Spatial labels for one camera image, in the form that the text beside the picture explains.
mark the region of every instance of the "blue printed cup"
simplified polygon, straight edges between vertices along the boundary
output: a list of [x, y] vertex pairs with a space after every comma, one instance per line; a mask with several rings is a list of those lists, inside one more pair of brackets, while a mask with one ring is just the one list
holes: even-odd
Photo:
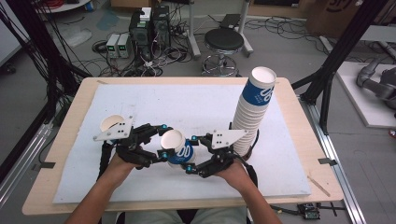
[[270, 103], [276, 81], [276, 73], [266, 67], [251, 71], [247, 84], [239, 97], [233, 116], [233, 129], [246, 130], [248, 134], [236, 141], [233, 150], [241, 156], [248, 154], [265, 111]]
[[195, 161], [195, 152], [192, 145], [178, 130], [170, 130], [164, 133], [161, 138], [161, 147], [163, 149], [175, 149], [176, 155], [168, 159], [168, 164], [172, 167], [180, 167], [181, 163]]
[[263, 110], [270, 103], [276, 81], [276, 73], [267, 67], [256, 67], [251, 71], [242, 91], [243, 106], [253, 111]]

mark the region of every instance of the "person's arm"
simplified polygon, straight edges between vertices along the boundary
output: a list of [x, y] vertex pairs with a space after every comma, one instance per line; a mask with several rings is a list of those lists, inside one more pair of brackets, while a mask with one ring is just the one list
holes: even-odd
[[217, 175], [239, 191], [253, 217], [254, 224], [281, 223], [239, 161], [234, 161], [228, 169], [218, 172]]
[[123, 161], [116, 153], [106, 171], [65, 223], [97, 224], [114, 190], [122, 184], [134, 167], [135, 164]]

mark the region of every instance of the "human hand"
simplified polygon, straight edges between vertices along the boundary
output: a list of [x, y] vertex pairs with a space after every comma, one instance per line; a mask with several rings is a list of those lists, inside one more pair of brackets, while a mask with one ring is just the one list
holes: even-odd
[[216, 175], [225, 179], [231, 187], [239, 192], [254, 187], [253, 182], [239, 160], [233, 160], [233, 164], [230, 167], [216, 173]]
[[138, 165], [124, 161], [115, 153], [107, 166], [105, 172], [98, 181], [108, 184], [111, 188], [116, 189], [126, 179], [129, 173]]

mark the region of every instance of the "stool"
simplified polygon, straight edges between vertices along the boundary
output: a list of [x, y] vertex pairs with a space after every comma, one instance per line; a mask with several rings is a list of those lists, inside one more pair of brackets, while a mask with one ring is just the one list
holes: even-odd
[[236, 62], [224, 54], [235, 54], [244, 46], [244, 38], [232, 29], [214, 29], [206, 33], [205, 45], [217, 54], [208, 56], [203, 62], [202, 75], [227, 77], [238, 76]]

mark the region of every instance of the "wooden table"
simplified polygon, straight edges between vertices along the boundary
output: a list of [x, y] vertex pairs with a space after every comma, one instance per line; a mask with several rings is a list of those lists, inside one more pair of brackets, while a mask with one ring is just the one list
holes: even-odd
[[[99, 85], [106, 84], [184, 84], [184, 85], [245, 85], [242, 77], [88, 77], [78, 90], [61, 129], [55, 138], [46, 161], [56, 162], [53, 169], [41, 169], [22, 208], [25, 215], [71, 213], [76, 203], [52, 203], [61, 181], [64, 164], [78, 134], [78, 129], [91, 105]], [[343, 199], [343, 191], [328, 164], [318, 159], [325, 155], [312, 131], [308, 119], [297, 100], [290, 83], [282, 77], [276, 79], [276, 98], [284, 114], [292, 141], [307, 175], [312, 194], [305, 197], [267, 198], [268, 203], [335, 202]], [[178, 208], [227, 207], [243, 205], [240, 199], [158, 201], [134, 203], [110, 203], [107, 211], [136, 211]]]

